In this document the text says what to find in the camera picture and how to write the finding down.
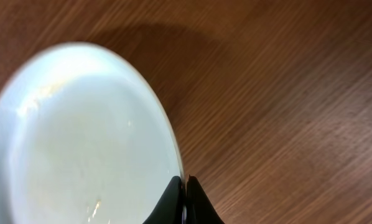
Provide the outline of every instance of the white ceramic dish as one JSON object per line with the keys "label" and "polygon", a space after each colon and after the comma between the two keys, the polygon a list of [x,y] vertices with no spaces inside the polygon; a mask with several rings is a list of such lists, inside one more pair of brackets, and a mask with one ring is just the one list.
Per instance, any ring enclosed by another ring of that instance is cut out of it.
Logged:
{"label": "white ceramic dish", "polygon": [[159,100],[109,50],[52,47],[0,95],[0,224],[142,223],[175,175]]}

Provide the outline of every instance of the wood grain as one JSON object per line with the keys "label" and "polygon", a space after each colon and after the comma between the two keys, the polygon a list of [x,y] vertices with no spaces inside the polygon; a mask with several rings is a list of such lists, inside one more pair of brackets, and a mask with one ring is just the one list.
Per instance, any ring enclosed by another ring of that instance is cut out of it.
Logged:
{"label": "wood grain", "polygon": [[144,75],[226,223],[372,223],[372,0],[0,0],[0,90],[75,40]]}

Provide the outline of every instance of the white bowl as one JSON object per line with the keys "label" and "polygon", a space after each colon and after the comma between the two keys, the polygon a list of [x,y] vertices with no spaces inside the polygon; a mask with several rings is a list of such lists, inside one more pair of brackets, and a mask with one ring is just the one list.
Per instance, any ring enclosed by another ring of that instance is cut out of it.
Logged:
{"label": "white bowl", "polygon": [[142,223],[175,175],[159,100],[107,49],[52,47],[0,95],[0,224]]}

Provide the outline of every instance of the plate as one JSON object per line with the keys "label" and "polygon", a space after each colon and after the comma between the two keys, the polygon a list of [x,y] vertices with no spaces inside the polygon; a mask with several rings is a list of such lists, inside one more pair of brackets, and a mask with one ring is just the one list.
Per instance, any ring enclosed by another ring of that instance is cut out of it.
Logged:
{"label": "plate", "polygon": [[176,175],[158,98],[107,49],[52,47],[0,95],[0,223],[142,223]]}

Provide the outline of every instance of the wooden table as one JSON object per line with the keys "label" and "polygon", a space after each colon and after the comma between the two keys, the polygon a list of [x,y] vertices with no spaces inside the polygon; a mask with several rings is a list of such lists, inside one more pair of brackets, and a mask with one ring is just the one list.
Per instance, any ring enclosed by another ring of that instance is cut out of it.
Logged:
{"label": "wooden table", "polygon": [[0,90],[79,40],[151,84],[226,223],[372,223],[372,0],[0,0]]}

